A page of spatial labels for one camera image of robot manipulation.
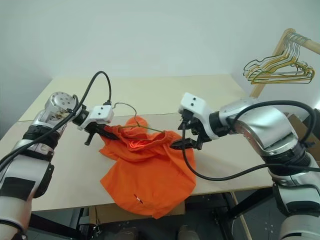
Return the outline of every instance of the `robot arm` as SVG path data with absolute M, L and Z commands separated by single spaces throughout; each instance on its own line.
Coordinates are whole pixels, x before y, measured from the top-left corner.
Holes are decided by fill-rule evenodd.
M 53 129 L 70 114 L 78 104 L 67 93 L 53 93 L 40 111 L 22 139 L 17 142 L 16 150 Z M 105 124 L 114 116 L 111 105 L 95 106 L 87 110 L 82 105 L 69 120 L 78 125 L 79 130 L 89 133 L 89 145 L 95 133 L 111 139 L 117 139 L 112 133 L 104 131 Z M 51 159 L 55 147 L 62 136 L 66 124 L 37 144 L 33 144 L 16 156 L 0 172 L 0 239 L 23 239 L 31 215 L 33 198 L 42 196 L 50 183 L 54 166 Z
M 251 109 L 234 122 L 237 114 L 256 103 L 253 98 L 242 99 L 213 112 L 203 99 L 186 93 L 179 113 L 183 128 L 191 129 L 198 138 L 197 141 L 187 138 L 184 145 L 200 150 L 204 142 L 227 134 L 243 134 L 266 164 L 318 168 L 304 144 L 298 141 L 287 117 L 275 107 Z M 181 149 L 182 141 L 176 141 L 172 147 Z M 320 239 L 320 174 L 283 167 L 270 167 L 268 172 L 274 182 L 278 209 L 288 217 L 281 226 L 279 239 Z

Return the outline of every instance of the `orange shirt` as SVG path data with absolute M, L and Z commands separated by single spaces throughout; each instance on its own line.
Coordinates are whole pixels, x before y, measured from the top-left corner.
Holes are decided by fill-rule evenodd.
M 147 122 L 137 116 L 142 126 Z M 134 118 L 126 123 L 135 125 Z M 184 162 L 182 151 L 170 148 L 181 139 L 174 131 L 148 134 L 142 127 L 106 126 L 119 140 L 101 137 L 105 146 L 100 152 L 116 160 L 100 180 L 115 203 L 135 214 L 158 219 L 184 201 L 196 186 L 196 177 Z M 193 168 L 193 149 L 186 154 Z

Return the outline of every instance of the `wooden table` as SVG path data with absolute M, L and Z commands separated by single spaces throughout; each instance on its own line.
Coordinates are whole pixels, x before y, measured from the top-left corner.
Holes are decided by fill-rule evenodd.
M 0 141 L 0 155 L 8 153 L 22 137 L 36 114 L 44 108 L 53 92 L 66 92 L 82 97 L 88 78 L 56 78 L 43 90 L 20 120 Z M 244 91 L 228 74 L 213 76 L 112 78 L 112 102 L 133 105 L 139 115 L 156 129 L 176 131 L 181 116 L 176 113 L 185 92 L 205 99 L 213 111 L 245 97 Z M 108 99 L 108 85 L 103 77 L 93 84 L 84 104 L 90 108 Z M 112 125 L 124 124 L 132 109 L 118 105 Z M 59 140 L 52 159 L 54 173 L 46 193 L 34 199 L 33 211 L 97 206 L 114 203 L 100 184 L 100 179 L 115 163 L 99 153 L 103 147 L 95 135 L 90 146 L 84 142 L 88 133 L 77 130 L 69 123 Z M 207 176 L 224 177 L 262 164 L 262 159 L 242 135 L 228 135 L 195 150 L 196 168 Z M 237 179 L 210 182 L 197 178 L 193 195 L 221 193 L 269 187 L 272 180 L 267 169 L 260 169 Z

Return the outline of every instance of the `black cable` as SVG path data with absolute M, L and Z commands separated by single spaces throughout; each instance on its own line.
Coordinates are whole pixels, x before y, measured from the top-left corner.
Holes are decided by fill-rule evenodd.
M 108 86 L 109 86 L 109 98 L 108 98 L 108 102 L 111 103 L 111 83 L 110 83 L 110 79 L 108 77 L 108 75 L 104 72 L 104 71 L 98 71 L 95 75 L 93 75 L 92 79 L 90 80 L 80 102 L 78 100 L 78 97 L 76 95 L 73 95 L 72 97 L 75 99 L 75 106 L 72 110 L 70 110 L 70 114 L 62 119 L 59 123 L 57 123 L 57 125 L 55 125 L 51 130 L 49 130 L 48 132 L 46 132 L 45 134 L 41 135 L 40 137 L 36 138 L 35 140 L 9 152 L 6 156 L 4 156 L 1 160 L 0 160 L 0 173 L 1 171 L 19 154 L 21 154 L 23 151 L 25 151 L 26 149 L 28 149 L 29 147 L 31 147 L 34 144 L 39 143 L 41 140 L 45 139 L 47 136 L 49 136 L 50 134 L 54 133 L 55 131 L 57 131 L 59 128 L 61 128 L 63 125 L 65 125 L 79 110 L 79 108 L 82 106 L 82 104 L 84 103 L 90 88 L 92 86 L 92 84 L 94 83 L 94 81 L 96 80 L 97 76 L 99 74 L 104 74 L 106 76 L 106 79 L 108 81 Z
M 248 106 L 247 108 L 243 109 L 242 111 L 240 111 L 236 117 L 234 118 L 230 130 L 235 132 L 235 124 L 236 121 L 246 112 L 252 110 L 252 109 L 256 109 L 256 108 L 260 108 L 260 107 L 266 107 L 266 106 L 274 106 L 274 105 L 289 105 L 289 106 L 295 106 L 301 109 L 306 110 L 309 115 L 310 115 L 310 123 L 308 126 L 307 131 L 305 132 L 305 135 L 303 136 L 303 138 L 301 138 L 300 143 L 305 143 L 305 141 L 308 139 L 308 137 L 310 136 L 310 134 L 313 132 L 315 126 L 316 126 L 316 121 L 317 121 L 317 116 L 315 111 L 308 106 L 307 104 L 304 104 L 302 102 L 299 101 L 290 101 L 290 100 L 275 100 L 275 101 L 264 101 L 264 102 L 259 102 L 256 104 L 253 104 L 251 106 Z
M 198 173 L 196 170 L 194 170 L 193 167 L 190 165 L 190 163 L 188 161 L 187 154 L 186 154 L 186 145 L 185 145 L 186 124 L 182 123 L 181 126 L 182 126 L 182 155 L 183 155 L 184 162 L 187 165 L 187 167 L 190 169 L 191 172 L 193 172 L 199 178 L 202 178 L 202 179 L 205 179 L 205 180 L 215 181 L 215 182 L 226 181 L 226 180 L 231 180 L 231 179 L 238 178 L 238 177 L 240 177 L 242 175 L 251 173 L 251 172 L 256 171 L 258 169 L 270 168 L 270 167 L 272 167 L 272 168 L 290 168 L 290 169 L 298 169 L 298 170 L 311 171 L 311 172 L 320 172 L 320 168 L 316 168 L 316 167 L 286 165 L 286 164 L 281 164 L 281 163 L 265 163 L 265 164 L 253 166 L 251 168 L 248 168 L 248 169 L 246 169 L 244 171 L 238 172 L 238 173 L 230 175 L 230 176 L 225 176 L 225 177 L 209 177 L 209 176 L 205 176 L 205 175 L 202 175 L 202 174 Z

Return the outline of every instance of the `white wall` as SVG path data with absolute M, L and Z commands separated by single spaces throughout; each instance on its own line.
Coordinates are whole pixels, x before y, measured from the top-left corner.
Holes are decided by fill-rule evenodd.
M 230 73 L 271 54 L 286 28 L 320 42 L 317 0 L 1 0 L 0 136 L 50 79 Z M 320 56 L 300 59 L 320 70 Z M 262 100 L 320 101 L 309 85 L 267 86 Z

